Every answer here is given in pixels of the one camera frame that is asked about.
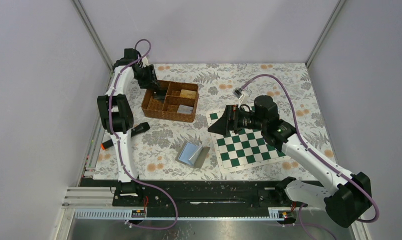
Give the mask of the silver metal card holder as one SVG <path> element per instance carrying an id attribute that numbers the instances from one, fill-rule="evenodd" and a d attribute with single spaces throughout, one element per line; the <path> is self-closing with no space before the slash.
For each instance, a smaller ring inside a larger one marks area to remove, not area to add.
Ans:
<path id="1" fill-rule="evenodd" d="M 186 141 L 178 151 L 175 160 L 194 169 L 202 168 L 210 147 Z"/>

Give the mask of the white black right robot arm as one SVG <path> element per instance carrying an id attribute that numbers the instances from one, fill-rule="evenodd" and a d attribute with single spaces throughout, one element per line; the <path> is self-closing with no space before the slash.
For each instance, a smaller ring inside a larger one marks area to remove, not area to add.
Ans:
<path id="1" fill-rule="evenodd" d="M 344 228 L 375 207 L 370 178 L 363 172 L 354 174 L 317 153 L 302 138 L 297 125 L 280 118 L 270 96 L 256 97 L 253 109 L 244 110 L 237 104 L 225 106 L 208 132 L 227 137 L 244 129 L 260 131 L 266 144 L 297 161 L 321 183 L 317 186 L 293 177 L 285 178 L 276 187 L 275 198 L 280 205 L 301 202 L 319 208 Z"/>

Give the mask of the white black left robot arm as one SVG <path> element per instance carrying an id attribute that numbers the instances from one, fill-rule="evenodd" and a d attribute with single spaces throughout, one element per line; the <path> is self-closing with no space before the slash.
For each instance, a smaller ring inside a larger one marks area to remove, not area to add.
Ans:
<path id="1" fill-rule="evenodd" d="M 113 66 L 110 87 L 104 95 L 98 96 L 97 106 L 103 128 L 110 134 L 118 164 L 118 187 L 115 195 L 125 197 L 133 206 L 144 199 L 138 182 L 138 172 L 133 160 L 131 134 L 134 116 L 126 91 L 131 81 L 136 80 L 141 89 L 159 90 L 153 65 L 146 55 L 134 48 L 126 48 L 124 56 Z"/>

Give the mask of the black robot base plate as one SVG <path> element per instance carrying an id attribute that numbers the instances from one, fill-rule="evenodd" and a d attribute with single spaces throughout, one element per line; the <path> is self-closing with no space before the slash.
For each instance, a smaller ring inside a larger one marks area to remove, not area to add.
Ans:
<path id="1" fill-rule="evenodd" d="M 142 207 L 150 218 L 267 217 L 269 208 L 290 210 L 292 201 L 276 190 L 278 181 L 150 180 L 136 185 L 136 196 L 114 193 L 114 207 Z"/>

